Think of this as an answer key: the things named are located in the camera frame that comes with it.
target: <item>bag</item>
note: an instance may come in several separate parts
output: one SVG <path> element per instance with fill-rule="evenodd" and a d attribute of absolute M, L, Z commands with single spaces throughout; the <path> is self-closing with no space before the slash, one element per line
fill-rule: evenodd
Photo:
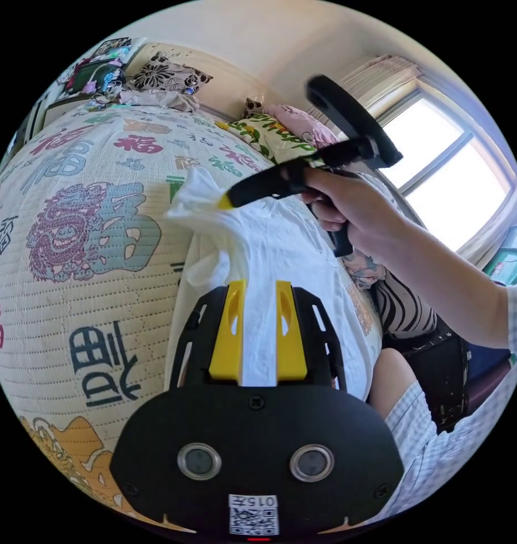
<path fill-rule="evenodd" d="M 402 353 L 425 393 L 438 433 L 451 432 L 468 411 L 468 359 L 465 340 L 438 317 L 437 328 L 417 338 L 383 338 L 383 347 Z"/>

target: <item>plaid shirt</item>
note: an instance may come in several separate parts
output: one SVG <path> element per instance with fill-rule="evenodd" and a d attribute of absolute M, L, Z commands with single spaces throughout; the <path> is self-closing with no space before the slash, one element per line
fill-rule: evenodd
<path fill-rule="evenodd" d="M 383 510 L 367 523 L 394 516 L 424 501 L 475 454 L 497 424 L 517 384 L 517 284 L 508 286 L 508 346 L 516 363 L 495 391 L 451 433 L 437 434 L 425 395 L 415 383 L 389 416 L 404 464 L 404 476 Z"/>

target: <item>pink pillow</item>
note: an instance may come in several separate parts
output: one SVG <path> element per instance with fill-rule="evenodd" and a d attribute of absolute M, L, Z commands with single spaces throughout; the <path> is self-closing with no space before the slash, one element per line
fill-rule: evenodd
<path fill-rule="evenodd" d="M 263 108 L 262 112 L 275 117 L 289 132 L 317 149 L 339 141 L 334 132 L 301 109 L 272 104 Z"/>

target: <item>qr code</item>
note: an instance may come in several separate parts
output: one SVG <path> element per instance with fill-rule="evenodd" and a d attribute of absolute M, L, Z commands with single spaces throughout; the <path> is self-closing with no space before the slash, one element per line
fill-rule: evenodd
<path fill-rule="evenodd" d="M 277 509 L 231 508 L 230 533 L 248 536 L 279 534 Z"/>

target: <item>person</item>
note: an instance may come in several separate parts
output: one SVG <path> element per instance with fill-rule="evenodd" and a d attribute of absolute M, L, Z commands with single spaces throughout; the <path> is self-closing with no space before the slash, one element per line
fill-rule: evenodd
<path fill-rule="evenodd" d="M 517 384 L 517 284 L 501 286 L 399 214 L 358 176 L 309 168 L 302 194 L 320 226 L 347 229 L 351 243 L 423 297 L 459 336 L 510 349 L 516 363 L 489 398 L 451 433 L 437 433 L 425 395 L 404 357 L 382 350 L 369 403 L 391 429 L 404 476 L 383 510 L 367 523 L 404 511 L 432 495 L 474 454 L 497 423 Z M 328 196 L 333 205 L 324 202 Z"/>

